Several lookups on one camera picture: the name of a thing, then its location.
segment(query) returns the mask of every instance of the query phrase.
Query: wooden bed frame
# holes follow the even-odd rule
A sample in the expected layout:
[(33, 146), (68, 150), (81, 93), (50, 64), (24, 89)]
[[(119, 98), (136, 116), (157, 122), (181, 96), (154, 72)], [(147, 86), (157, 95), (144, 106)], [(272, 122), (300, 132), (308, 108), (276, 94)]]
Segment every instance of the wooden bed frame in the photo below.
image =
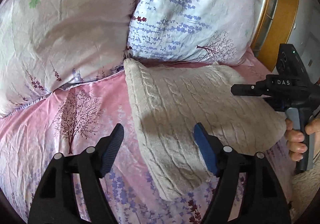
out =
[[(279, 44), (286, 43), (289, 39), (297, 14), (298, 4), (299, 0), (256, 1), (256, 27), (254, 36), (252, 37), (251, 47), (255, 51), (257, 58), (270, 71), (273, 71), (275, 68)], [(320, 190), (316, 194), (307, 210), (295, 223), (309, 224), (319, 222), (319, 209)], [(24, 223), (24, 221), (18, 216), (18, 214), (9, 204), (1, 189), (0, 218), (1, 223), (3, 224)]]

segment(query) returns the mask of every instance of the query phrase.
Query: pink bed sheet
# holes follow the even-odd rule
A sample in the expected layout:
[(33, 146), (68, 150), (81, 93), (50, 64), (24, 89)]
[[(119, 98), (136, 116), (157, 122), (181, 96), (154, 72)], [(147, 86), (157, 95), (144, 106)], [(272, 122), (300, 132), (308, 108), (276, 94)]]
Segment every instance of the pink bed sheet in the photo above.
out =
[[(249, 83), (263, 79), (269, 71), (252, 53), (246, 56), (234, 69)], [(173, 202), (159, 197), (139, 151), (124, 71), (67, 91), (56, 90), (47, 99), (0, 121), (0, 187), (17, 213), (27, 221), (37, 185), (55, 153), (79, 154), (108, 136), (117, 123), (124, 126), (124, 141), (111, 173), (101, 184), (119, 223), (200, 223), (218, 179)], [(285, 141), (266, 153), (290, 200), (294, 165)], [(241, 176), (231, 218), (237, 215), (243, 183)], [(80, 214), (89, 220), (78, 175), (74, 175), (74, 184)]]

